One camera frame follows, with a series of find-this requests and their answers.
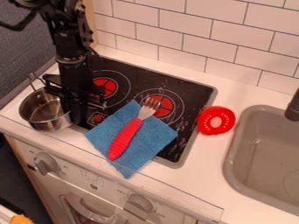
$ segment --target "yellow object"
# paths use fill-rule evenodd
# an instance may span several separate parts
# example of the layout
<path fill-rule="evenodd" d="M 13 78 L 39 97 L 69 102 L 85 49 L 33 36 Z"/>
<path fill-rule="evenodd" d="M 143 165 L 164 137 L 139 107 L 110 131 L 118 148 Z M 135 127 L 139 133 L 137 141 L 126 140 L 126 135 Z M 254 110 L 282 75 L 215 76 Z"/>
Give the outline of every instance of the yellow object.
<path fill-rule="evenodd" d="M 12 217 L 10 224 L 33 224 L 33 222 L 22 214 L 19 214 Z"/>

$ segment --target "oven handle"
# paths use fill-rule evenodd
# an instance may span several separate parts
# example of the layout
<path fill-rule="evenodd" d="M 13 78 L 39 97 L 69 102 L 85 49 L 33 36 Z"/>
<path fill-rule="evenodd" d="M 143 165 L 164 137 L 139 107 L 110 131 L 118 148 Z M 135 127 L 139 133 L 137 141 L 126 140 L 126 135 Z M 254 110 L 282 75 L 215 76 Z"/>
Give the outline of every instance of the oven handle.
<path fill-rule="evenodd" d="M 113 214 L 110 217 L 107 217 L 90 211 L 88 208 L 82 205 L 82 200 L 83 199 L 81 197 L 73 193 L 69 193 L 66 196 L 66 202 L 68 205 L 77 213 L 91 221 L 95 221 L 99 224 L 128 224 L 127 219 L 121 217 L 119 214 Z"/>

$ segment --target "white tile wall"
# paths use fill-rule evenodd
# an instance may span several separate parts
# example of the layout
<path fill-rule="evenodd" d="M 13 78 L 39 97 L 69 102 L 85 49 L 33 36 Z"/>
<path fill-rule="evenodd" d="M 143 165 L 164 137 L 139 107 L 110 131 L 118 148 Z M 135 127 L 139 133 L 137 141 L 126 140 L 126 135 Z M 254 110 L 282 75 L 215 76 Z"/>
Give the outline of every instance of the white tile wall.
<path fill-rule="evenodd" d="M 295 77 L 299 78 L 299 69 L 297 68 L 296 73 L 295 73 Z"/>
<path fill-rule="evenodd" d="M 188 0 L 187 13 L 206 18 L 242 23 L 246 7 L 246 3 L 232 0 Z"/>
<path fill-rule="evenodd" d="M 97 34 L 98 34 L 98 41 L 101 45 L 116 48 L 114 34 L 104 32 L 104 31 L 97 31 Z"/>
<path fill-rule="evenodd" d="M 132 38 L 116 37 L 117 48 L 129 53 L 157 60 L 157 45 L 148 44 Z"/>
<path fill-rule="evenodd" d="M 259 87 L 293 95 L 299 87 L 299 80 L 275 73 L 263 72 Z"/>
<path fill-rule="evenodd" d="M 95 15 L 96 28 L 100 31 L 112 32 L 122 36 L 134 38 L 136 35 L 135 25 L 114 17 Z"/>
<path fill-rule="evenodd" d="M 269 72 L 293 76 L 299 59 L 278 55 L 271 52 L 258 51 L 246 47 L 239 47 L 236 63 L 249 67 L 256 67 Z"/>
<path fill-rule="evenodd" d="M 112 16 L 111 0 L 94 0 L 94 12 Z"/>
<path fill-rule="evenodd" d="M 256 85 L 261 76 L 261 70 L 217 59 L 208 59 L 206 72 L 251 85 Z"/>
<path fill-rule="evenodd" d="M 258 4 L 249 4 L 246 25 L 279 32 L 299 34 L 299 11 L 283 10 Z"/>
<path fill-rule="evenodd" d="M 166 9 L 170 11 L 184 11 L 185 0 L 135 0 L 137 4 Z"/>
<path fill-rule="evenodd" d="M 236 45 L 221 43 L 207 38 L 184 35 L 184 51 L 211 57 L 219 60 L 232 61 L 237 50 Z"/>
<path fill-rule="evenodd" d="M 299 11 L 299 1 L 298 0 L 287 0 L 284 8 Z"/>
<path fill-rule="evenodd" d="M 181 33 L 147 25 L 137 25 L 137 38 L 160 46 L 168 46 L 179 50 L 182 48 L 183 35 Z"/>
<path fill-rule="evenodd" d="M 277 32 L 271 52 L 282 53 L 299 58 L 299 37 Z"/>
<path fill-rule="evenodd" d="M 204 72 L 205 69 L 205 57 L 162 46 L 159 46 L 159 60 L 199 72 Z"/>
<path fill-rule="evenodd" d="M 262 50 L 269 49 L 273 35 L 273 31 L 221 21 L 214 21 L 212 27 L 212 39 Z"/>
<path fill-rule="evenodd" d="M 212 20 L 208 18 L 160 10 L 160 27 L 164 29 L 208 38 L 210 36 L 211 26 Z"/>
<path fill-rule="evenodd" d="M 102 45 L 288 94 L 299 87 L 299 0 L 94 0 L 94 13 Z"/>
<path fill-rule="evenodd" d="M 157 26 L 158 9 L 115 0 L 113 1 L 113 6 L 116 18 L 123 18 L 141 24 Z"/>
<path fill-rule="evenodd" d="M 284 3 L 284 0 L 240 0 L 240 1 L 257 3 L 257 4 L 267 4 L 267 5 L 273 5 L 278 7 L 282 7 Z"/>

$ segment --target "faucet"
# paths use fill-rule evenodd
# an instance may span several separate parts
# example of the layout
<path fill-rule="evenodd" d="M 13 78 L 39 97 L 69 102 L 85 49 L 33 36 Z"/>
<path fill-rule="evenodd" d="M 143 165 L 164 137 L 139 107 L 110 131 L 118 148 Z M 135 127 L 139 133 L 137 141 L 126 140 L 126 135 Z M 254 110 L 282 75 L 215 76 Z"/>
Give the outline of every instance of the faucet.
<path fill-rule="evenodd" d="M 291 102 L 284 112 L 284 115 L 292 122 L 299 122 L 299 88 L 294 94 Z"/>

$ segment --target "fork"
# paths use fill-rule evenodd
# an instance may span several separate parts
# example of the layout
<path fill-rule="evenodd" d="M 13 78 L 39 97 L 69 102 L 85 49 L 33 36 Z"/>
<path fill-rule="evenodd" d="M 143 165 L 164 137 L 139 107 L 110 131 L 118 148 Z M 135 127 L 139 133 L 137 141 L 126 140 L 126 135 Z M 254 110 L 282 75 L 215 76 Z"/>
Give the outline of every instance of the fork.
<path fill-rule="evenodd" d="M 108 159 L 113 161 L 119 158 L 128 148 L 136 132 L 143 125 L 143 120 L 154 115 L 160 107 L 161 102 L 154 98 L 148 98 L 142 104 L 138 117 L 131 120 L 116 136 L 108 149 Z"/>

